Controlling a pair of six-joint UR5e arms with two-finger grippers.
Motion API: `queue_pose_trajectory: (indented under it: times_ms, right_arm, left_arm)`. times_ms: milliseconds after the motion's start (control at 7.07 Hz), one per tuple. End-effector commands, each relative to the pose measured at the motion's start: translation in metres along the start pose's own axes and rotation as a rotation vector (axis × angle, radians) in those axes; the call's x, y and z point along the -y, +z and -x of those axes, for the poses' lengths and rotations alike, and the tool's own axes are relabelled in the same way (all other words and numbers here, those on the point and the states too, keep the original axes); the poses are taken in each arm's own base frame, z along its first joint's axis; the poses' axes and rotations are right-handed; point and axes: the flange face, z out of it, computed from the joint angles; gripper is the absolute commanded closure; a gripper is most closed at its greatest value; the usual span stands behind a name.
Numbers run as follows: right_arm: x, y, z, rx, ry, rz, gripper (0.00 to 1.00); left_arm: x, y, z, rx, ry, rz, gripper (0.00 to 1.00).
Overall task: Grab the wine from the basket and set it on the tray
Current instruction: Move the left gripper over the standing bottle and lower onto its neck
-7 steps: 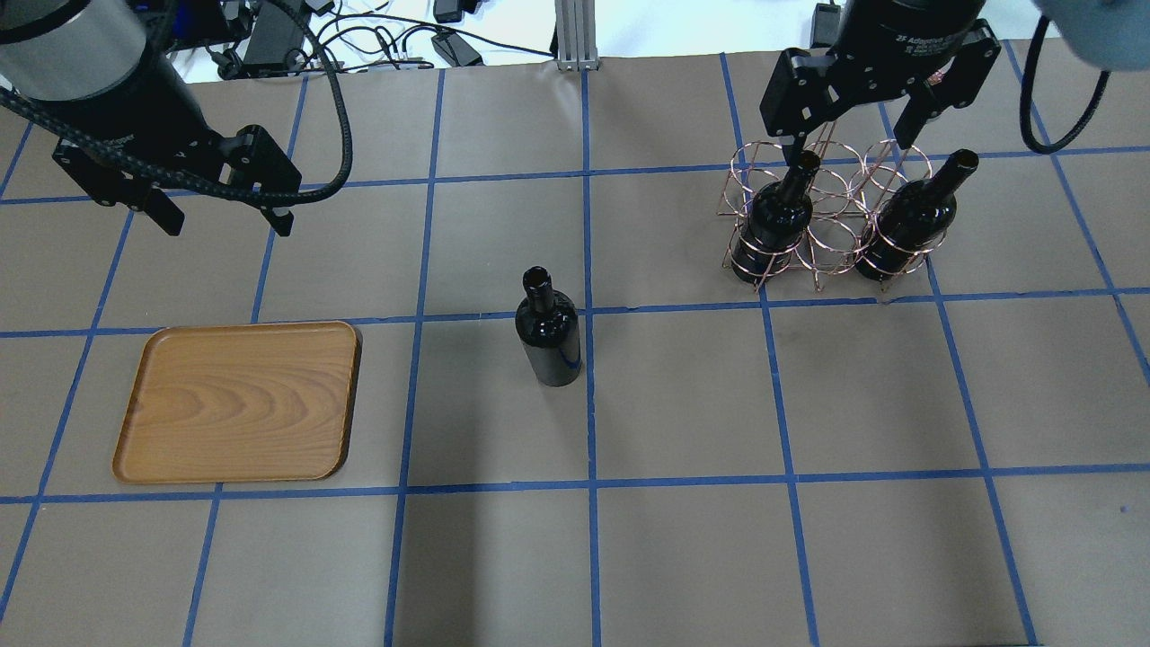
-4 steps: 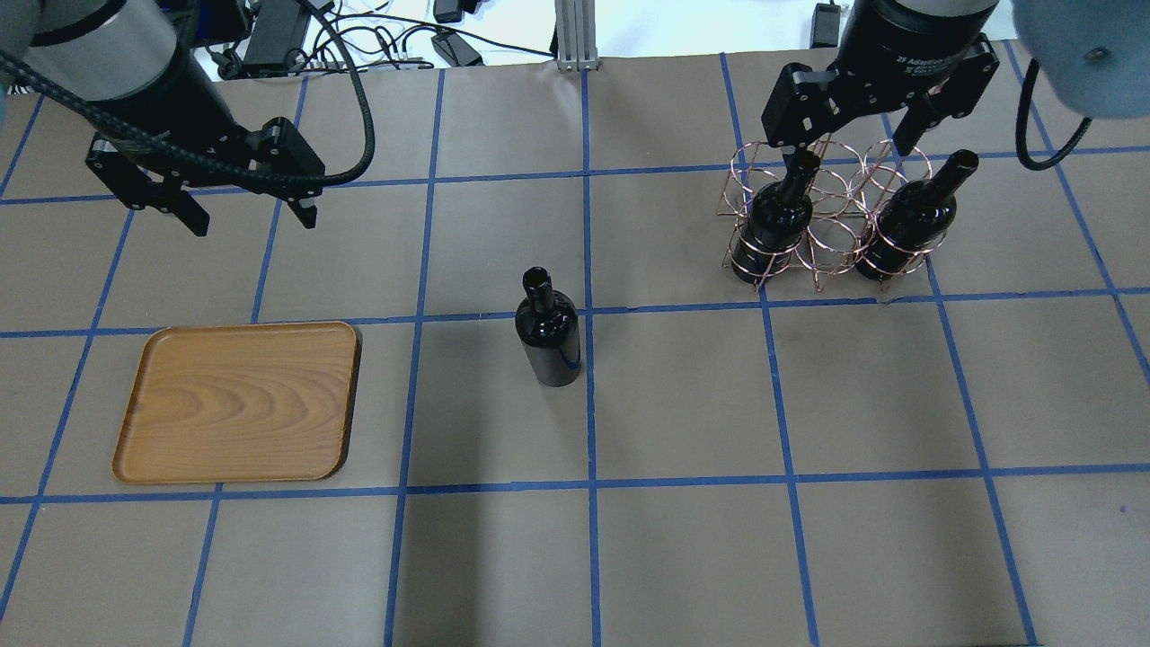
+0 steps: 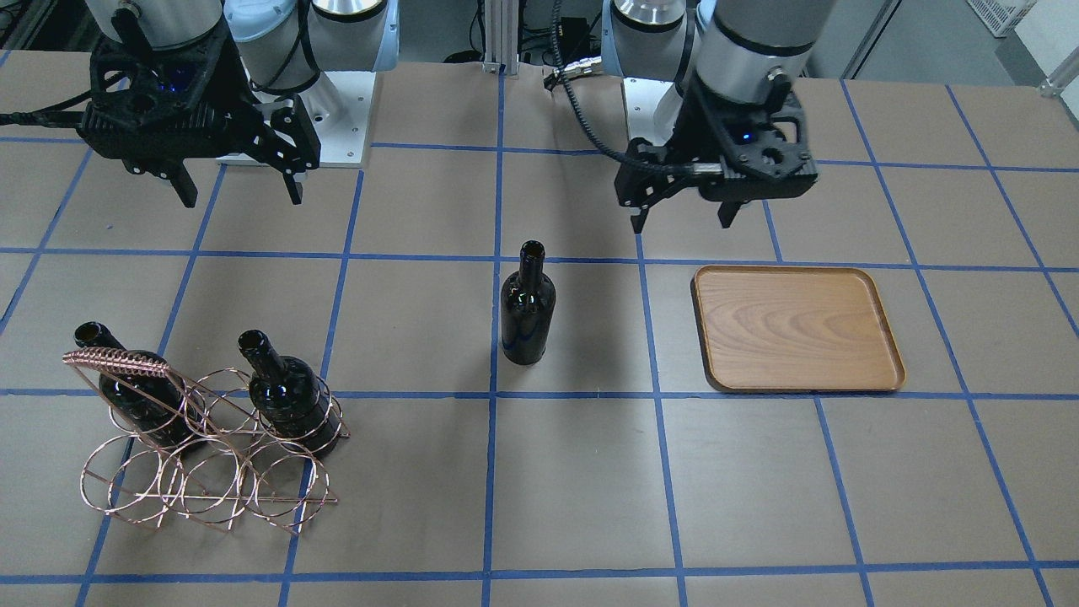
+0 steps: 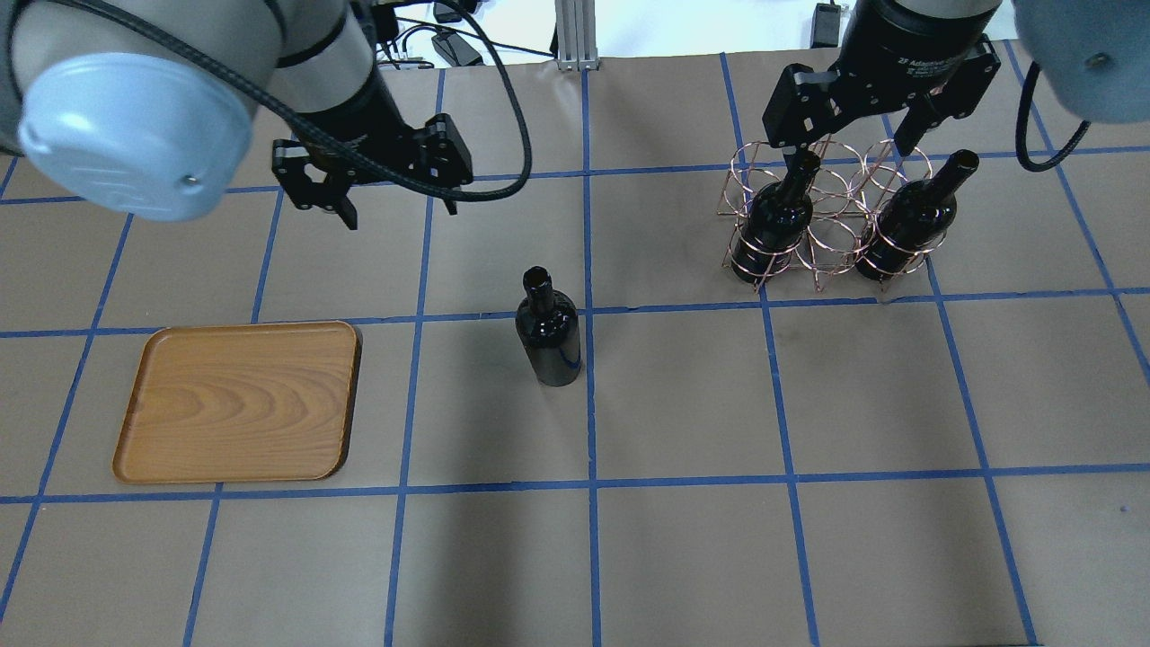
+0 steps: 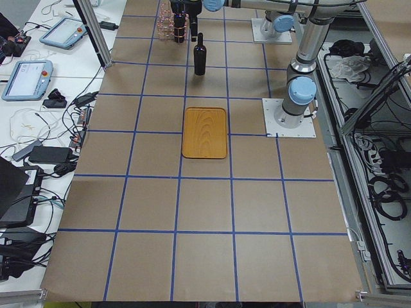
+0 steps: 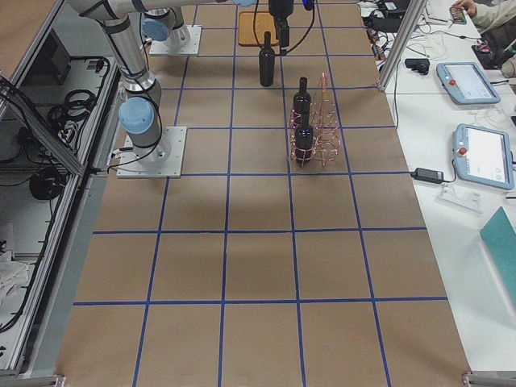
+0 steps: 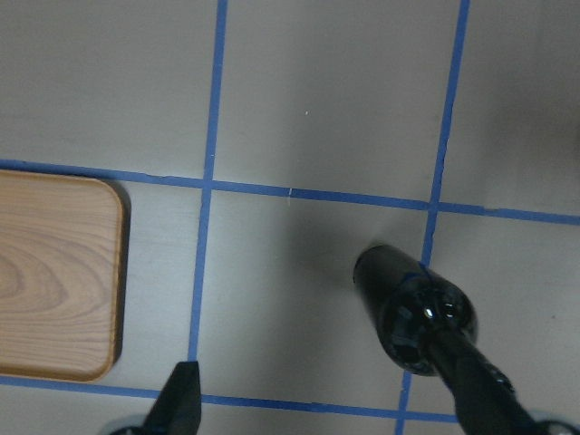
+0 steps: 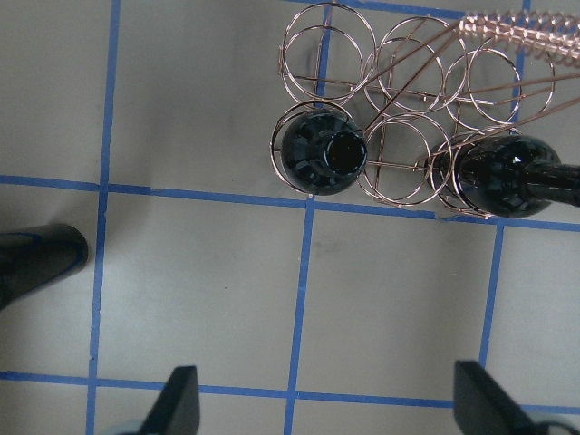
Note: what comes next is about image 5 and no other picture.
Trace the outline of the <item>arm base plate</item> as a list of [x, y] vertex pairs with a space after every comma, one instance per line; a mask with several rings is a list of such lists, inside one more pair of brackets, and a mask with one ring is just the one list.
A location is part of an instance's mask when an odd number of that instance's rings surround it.
[[283, 99], [263, 98], [263, 114], [267, 137], [316, 138], [310, 108], [303, 115], [289, 115], [283, 110]]
[[291, 44], [290, 30], [293, 27], [293, 19], [289, 15], [282, 15], [272, 22], [267, 19], [251, 20], [253, 39], [260, 44]]

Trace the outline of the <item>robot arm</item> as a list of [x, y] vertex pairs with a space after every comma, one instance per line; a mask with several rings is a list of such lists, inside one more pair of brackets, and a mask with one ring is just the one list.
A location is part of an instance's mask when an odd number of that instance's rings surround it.
[[185, 30], [184, 19], [189, 19], [189, 30], [191, 40], [197, 41], [198, 34], [198, 15], [205, 8], [209, 12], [216, 12], [222, 7], [259, 9], [267, 12], [266, 20], [274, 26], [276, 19], [293, 19], [295, 13], [303, 13], [306, 16], [312, 15], [319, 7], [318, 1], [171, 1], [171, 10], [174, 14], [174, 36], [175, 42], [182, 42]]
[[287, 70], [288, 96], [274, 112], [277, 123], [294, 129], [301, 125], [304, 112], [315, 99], [317, 86], [311, 78], [316, 68], [316, 57], [334, 18], [358, 4], [358, 1], [290, 1], [289, 11], [295, 12], [299, 6], [311, 9], [295, 58]]

